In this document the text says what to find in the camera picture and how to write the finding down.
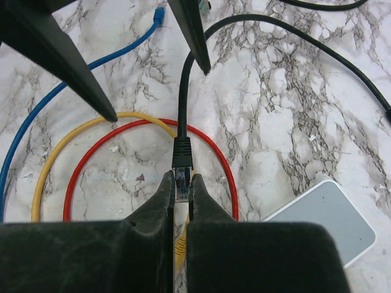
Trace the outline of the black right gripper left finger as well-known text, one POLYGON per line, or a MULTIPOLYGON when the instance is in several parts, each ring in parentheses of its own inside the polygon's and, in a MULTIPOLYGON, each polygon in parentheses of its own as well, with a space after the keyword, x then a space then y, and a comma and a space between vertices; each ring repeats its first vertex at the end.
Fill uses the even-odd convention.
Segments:
POLYGON ((173 292, 175 180, 123 220, 1 225, 2 292, 173 292))

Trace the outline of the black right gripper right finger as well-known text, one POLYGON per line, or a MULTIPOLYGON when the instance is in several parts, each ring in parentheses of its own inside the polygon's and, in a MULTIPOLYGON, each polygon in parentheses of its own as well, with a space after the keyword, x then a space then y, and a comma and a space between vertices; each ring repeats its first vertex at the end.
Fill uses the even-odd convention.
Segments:
POLYGON ((189 292, 349 292, 331 235, 314 223, 239 222, 192 178, 189 292))

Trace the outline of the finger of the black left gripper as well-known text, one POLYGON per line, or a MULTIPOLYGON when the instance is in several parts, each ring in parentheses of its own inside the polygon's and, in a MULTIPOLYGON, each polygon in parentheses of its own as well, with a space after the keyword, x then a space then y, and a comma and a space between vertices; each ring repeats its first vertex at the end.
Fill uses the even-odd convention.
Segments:
POLYGON ((168 0, 181 32, 204 75, 211 70, 205 34, 196 0, 168 0))
POLYGON ((64 81, 107 121, 117 114, 71 38, 53 17, 72 1, 1 1, 1 42, 64 81))

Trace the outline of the white small router box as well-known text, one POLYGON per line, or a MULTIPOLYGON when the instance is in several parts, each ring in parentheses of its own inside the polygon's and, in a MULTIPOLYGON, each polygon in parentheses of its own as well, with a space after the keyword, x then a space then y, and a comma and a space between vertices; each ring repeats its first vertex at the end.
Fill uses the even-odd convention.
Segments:
POLYGON ((376 242, 376 234, 340 185, 324 180, 295 198, 265 222, 308 222, 323 226, 332 236, 343 267, 357 261, 376 242))

